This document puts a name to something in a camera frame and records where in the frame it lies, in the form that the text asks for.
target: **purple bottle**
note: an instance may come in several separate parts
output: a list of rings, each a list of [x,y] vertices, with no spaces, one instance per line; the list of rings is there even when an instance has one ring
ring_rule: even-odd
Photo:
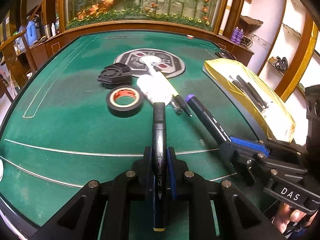
[[[231,39],[230,39],[230,40],[233,41],[233,42],[236,42],[236,38],[237,38],[239,32],[240,32],[239,28],[236,27],[236,28],[233,30],[233,33],[232,33],[232,36],[231,36]]]
[[[240,44],[243,36],[244,36],[244,32],[243,32],[243,29],[241,29],[241,30],[239,30],[239,33],[238,33],[238,35],[236,37],[236,41],[235,41],[236,44]]]

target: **purple marker tip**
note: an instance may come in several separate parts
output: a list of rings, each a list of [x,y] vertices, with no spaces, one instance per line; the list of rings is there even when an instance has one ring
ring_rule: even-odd
[[[188,102],[192,97],[194,97],[195,95],[193,95],[193,94],[190,94],[190,95],[188,95],[187,97],[186,97],[186,102]]]

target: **yellow marker end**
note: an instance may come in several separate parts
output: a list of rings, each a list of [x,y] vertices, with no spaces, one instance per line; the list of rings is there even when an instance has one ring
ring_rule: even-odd
[[[165,231],[165,228],[153,228],[153,231],[163,232],[163,231]]]

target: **table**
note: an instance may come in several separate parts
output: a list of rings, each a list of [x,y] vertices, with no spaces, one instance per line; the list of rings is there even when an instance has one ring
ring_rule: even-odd
[[[228,134],[258,139],[241,112],[202,71],[204,61],[214,59],[219,51],[212,42],[152,31],[81,36],[31,78],[0,131],[4,162],[0,193],[34,224],[43,225],[89,180],[105,182],[130,170],[133,161],[142,158],[144,148],[151,146],[151,104],[145,100],[135,116],[115,117],[105,100],[109,90],[97,81],[119,54],[138,48],[162,49],[180,57],[186,70],[170,79],[176,90],[184,97],[196,95]],[[167,145],[175,148],[178,159],[186,161],[190,170],[214,180],[232,174],[218,157],[217,143],[196,117],[177,116],[167,106],[166,123]],[[130,239],[153,235],[152,219],[145,220],[150,224],[147,233],[142,232],[146,224],[138,223],[144,212],[141,205],[132,205],[135,219]],[[177,210],[186,218],[187,209]],[[164,239],[187,239],[188,218],[176,216],[174,220],[174,230],[168,227]]]

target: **black ashtray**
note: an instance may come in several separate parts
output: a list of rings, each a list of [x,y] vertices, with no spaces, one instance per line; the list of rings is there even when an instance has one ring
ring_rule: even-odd
[[[98,81],[103,87],[113,89],[122,85],[130,85],[132,80],[131,69],[123,63],[114,63],[103,69],[98,76]]]

